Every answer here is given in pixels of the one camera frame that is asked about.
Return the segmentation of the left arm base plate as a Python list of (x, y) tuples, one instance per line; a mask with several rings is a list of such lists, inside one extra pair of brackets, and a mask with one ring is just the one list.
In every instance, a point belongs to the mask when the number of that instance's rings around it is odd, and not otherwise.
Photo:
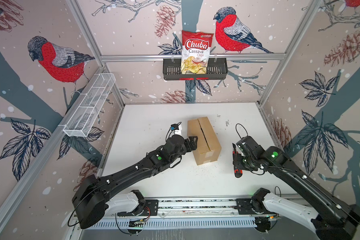
[(159, 209), (158, 200), (146, 200), (144, 203), (139, 203), (138, 206), (131, 212), (118, 212), (118, 217), (149, 217), (157, 216)]

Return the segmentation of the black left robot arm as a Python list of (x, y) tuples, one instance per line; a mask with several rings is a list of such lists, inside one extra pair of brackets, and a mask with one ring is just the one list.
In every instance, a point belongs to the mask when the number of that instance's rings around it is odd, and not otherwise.
[(180, 135), (173, 135), (164, 145), (147, 153), (141, 161), (126, 169), (105, 177), (86, 177), (72, 199), (80, 227), (87, 229), (96, 224), (104, 217), (109, 207), (107, 202), (112, 197), (133, 184), (170, 168), (174, 161), (195, 151), (197, 144), (196, 136), (185, 139)]

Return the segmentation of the brown cardboard express box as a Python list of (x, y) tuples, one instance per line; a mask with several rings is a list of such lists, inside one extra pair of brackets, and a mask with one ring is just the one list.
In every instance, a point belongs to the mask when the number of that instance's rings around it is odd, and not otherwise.
[(198, 166), (218, 160), (222, 147), (208, 117), (189, 120), (187, 134), (198, 137), (197, 149), (193, 151)]

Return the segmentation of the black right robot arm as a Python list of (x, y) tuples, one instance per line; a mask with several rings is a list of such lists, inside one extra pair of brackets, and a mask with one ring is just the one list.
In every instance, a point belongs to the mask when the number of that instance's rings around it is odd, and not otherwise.
[(351, 240), (360, 225), (360, 207), (348, 205), (318, 185), (277, 147), (264, 150), (252, 137), (233, 144), (235, 174), (241, 171), (270, 173), (297, 192), (308, 206), (260, 188), (251, 197), (255, 213), (280, 214), (314, 232), (321, 240)]

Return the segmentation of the red black utility knife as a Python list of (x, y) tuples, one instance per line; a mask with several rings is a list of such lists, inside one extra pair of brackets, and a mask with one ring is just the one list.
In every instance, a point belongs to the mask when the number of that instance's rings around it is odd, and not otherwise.
[(236, 144), (232, 143), (233, 145), (233, 165), (234, 165), (234, 174), (236, 178), (240, 178), (243, 175), (243, 171), (238, 168), (239, 163), (239, 152), (236, 149)]

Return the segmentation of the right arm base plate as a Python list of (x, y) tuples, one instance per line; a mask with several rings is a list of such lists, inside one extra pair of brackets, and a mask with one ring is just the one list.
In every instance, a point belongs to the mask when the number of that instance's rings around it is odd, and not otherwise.
[(235, 209), (238, 210), (239, 215), (277, 215), (274, 212), (268, 211), (262, 202), (246, 199), (236, 199), (237, 206)]

